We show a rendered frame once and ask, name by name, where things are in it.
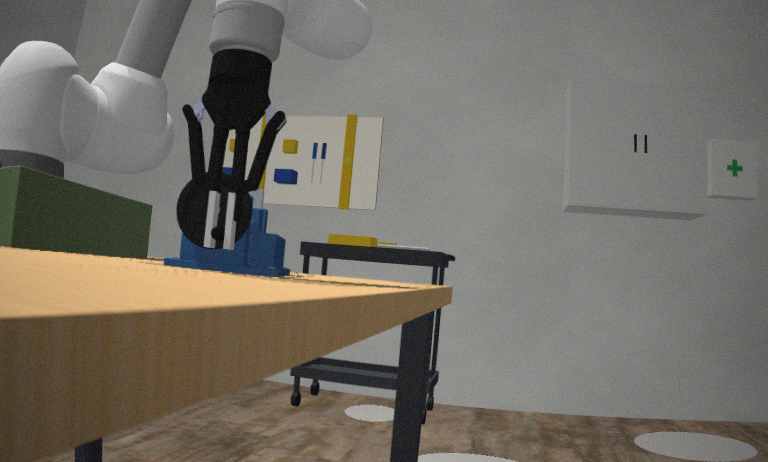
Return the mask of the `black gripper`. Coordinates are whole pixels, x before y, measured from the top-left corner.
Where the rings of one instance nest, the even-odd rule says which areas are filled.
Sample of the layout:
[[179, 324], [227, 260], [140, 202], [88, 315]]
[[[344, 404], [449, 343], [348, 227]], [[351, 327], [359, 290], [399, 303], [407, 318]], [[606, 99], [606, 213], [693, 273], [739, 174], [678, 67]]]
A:
[[[206, 190], [204, 247], [215, 248], [216, 240], [212, 238], [211, 230], [217, 226], [218, 221], [221, 195], [218, 192], [221, 191], [229, 130], [235, 130], [236, 127], [223, 249], [234, 250], [236, 221], [241, 216], [242, 197], [259, 188], [276, 135], [287, 122], [285, 113], [271, 106], [268, 95], [271, 69], [269, 58], [258, 52], [245, 49], [218, 51], [212, 58], [208, 87], [202, 100], [182, 108], [188, 122], [192, 180]], [[214, 123], [207, 178], [200, 123], [205, 109]], [[267, 125], [245, 180], [250, 129], [265, 114]]]

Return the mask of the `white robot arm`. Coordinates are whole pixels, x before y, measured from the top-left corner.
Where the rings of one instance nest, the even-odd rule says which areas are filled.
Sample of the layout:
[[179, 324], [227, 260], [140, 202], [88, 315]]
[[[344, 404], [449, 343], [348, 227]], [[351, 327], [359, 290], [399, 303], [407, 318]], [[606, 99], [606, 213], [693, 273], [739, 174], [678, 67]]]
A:
[[[191, 1], [140, 0], [116, 62], [91, 85], [57, 44], [29, 41], [15, 48], [0, 66], [0, 168], [24, 166], [64, 178], [66, 161], [117, 174], [160, 166], [174, 140], [161, 76]], [[216, 0], [213, 20], [213, 55], [245, 49], [271, 63], [282, 32], [332, 60], [358, 54], [372, 36], [359, 0]]]

